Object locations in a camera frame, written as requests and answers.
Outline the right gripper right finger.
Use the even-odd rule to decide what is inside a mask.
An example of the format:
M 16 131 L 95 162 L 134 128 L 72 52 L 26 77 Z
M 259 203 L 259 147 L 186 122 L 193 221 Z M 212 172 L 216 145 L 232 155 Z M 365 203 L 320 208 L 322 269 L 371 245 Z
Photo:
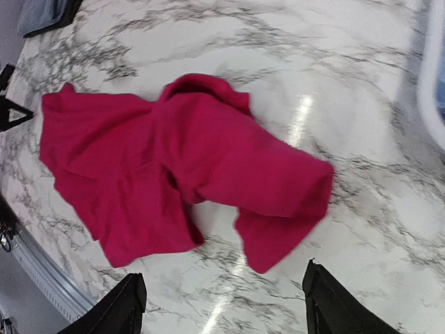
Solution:
M 398 334 L 313 260 L 307 265 L 302 288 L 309 334 Z

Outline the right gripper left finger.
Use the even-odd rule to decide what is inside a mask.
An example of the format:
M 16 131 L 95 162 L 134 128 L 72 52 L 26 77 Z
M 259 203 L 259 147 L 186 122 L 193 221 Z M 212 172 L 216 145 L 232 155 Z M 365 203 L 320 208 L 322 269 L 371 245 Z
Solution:
M 126 275 L 84 316 L 64 328 L 62 334 L 139 334 L 147 302 L 143 275 Z

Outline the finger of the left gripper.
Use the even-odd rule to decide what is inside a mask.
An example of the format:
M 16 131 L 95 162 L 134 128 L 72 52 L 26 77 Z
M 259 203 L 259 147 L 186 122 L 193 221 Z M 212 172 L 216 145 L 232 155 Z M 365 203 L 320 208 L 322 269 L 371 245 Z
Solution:
M 19 126 L 34 117 L 34 112 L 16 104 L 6 97 L 1 97 L 1 132 Z
M 10 78 L 13 75 L 13 72 L 15 71 L 15 66 L 11 64 L 7 64 L 4 69 L 1 71 L 0 74 L 0 91 L 7 90 Z

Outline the magenta t-shirt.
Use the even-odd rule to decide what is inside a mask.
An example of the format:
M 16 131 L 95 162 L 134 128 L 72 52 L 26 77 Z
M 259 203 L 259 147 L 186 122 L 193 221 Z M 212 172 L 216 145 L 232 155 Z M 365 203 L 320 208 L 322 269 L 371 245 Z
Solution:
M 204 243 L 190 206 L 237 208 L 248 265 L 265 273 L 327 214 L 334 168 L 258 125 L 250 96 L 186 74 L 155 102 L 132 94 L 42 97 L 40 160 L 113 267 Z

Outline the white plastic laundry basket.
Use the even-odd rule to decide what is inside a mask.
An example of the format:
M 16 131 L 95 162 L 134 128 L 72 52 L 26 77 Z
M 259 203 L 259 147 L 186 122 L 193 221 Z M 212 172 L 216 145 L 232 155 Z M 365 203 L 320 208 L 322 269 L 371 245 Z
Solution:
M 444 103 L 438 101 L 444 85 L 444 2 L 422 1 L 414 15 L 410 65 L 415 81 L 408 111 L 414 130 L 423 142 L 444 153 Z

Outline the folded light blue jeans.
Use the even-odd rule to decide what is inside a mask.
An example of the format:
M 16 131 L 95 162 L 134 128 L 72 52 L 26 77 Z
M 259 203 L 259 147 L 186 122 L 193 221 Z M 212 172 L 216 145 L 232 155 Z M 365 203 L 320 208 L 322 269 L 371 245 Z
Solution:
M 66 7 L 67 1 L 63 0 L 26 0 L 17 23 L 18 34 L 25 36 L 55 24 Z

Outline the folded black garment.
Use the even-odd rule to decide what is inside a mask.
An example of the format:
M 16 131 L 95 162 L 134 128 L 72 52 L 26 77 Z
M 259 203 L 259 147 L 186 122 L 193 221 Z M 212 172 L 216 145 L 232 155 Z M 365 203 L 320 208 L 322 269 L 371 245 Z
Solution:
M 23 38 L 70 25 L 78 13 L 82 0 L 73 1 L 25 1 L 17 24 L 17 32 Z

